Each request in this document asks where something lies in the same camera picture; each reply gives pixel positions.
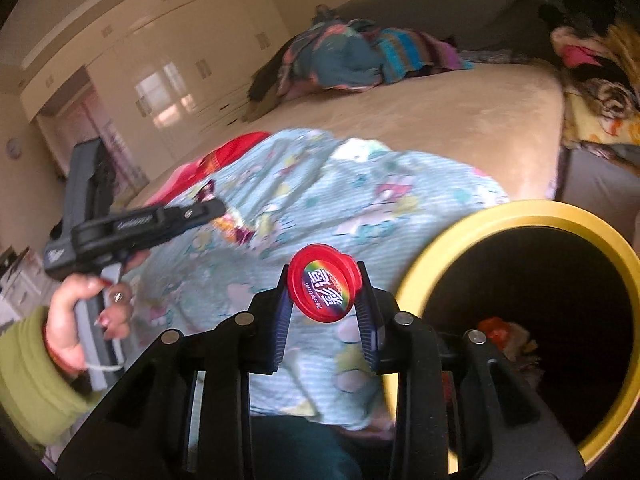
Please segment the person left hand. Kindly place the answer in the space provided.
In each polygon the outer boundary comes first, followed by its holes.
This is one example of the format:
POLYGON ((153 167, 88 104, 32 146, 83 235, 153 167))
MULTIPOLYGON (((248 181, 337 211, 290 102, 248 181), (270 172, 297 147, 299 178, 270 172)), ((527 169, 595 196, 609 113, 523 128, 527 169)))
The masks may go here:
POLYGON ((72 274, 53 294, 43 338, 48 355, 67 377, 75 379, 87 370, 84 349, 78 336, 75 308, 80 300, 88 300, 107 292, 107 306, 96 318, 106 340, 126 338, 134 307, 134 294, 127 283, 113 283, 97 276, 72 274))

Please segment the green sleeve forearm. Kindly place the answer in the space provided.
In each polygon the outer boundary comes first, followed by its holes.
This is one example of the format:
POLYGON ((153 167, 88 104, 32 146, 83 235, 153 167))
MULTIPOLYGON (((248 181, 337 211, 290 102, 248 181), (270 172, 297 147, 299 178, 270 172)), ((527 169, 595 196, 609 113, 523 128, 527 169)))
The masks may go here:
POLYGON ((70 382, 52 361, 44 339, 48 313, 39 307, 1 335, 1 420, 11 426, 11 439, 39 455, 102 396, 87 378, 70 382))

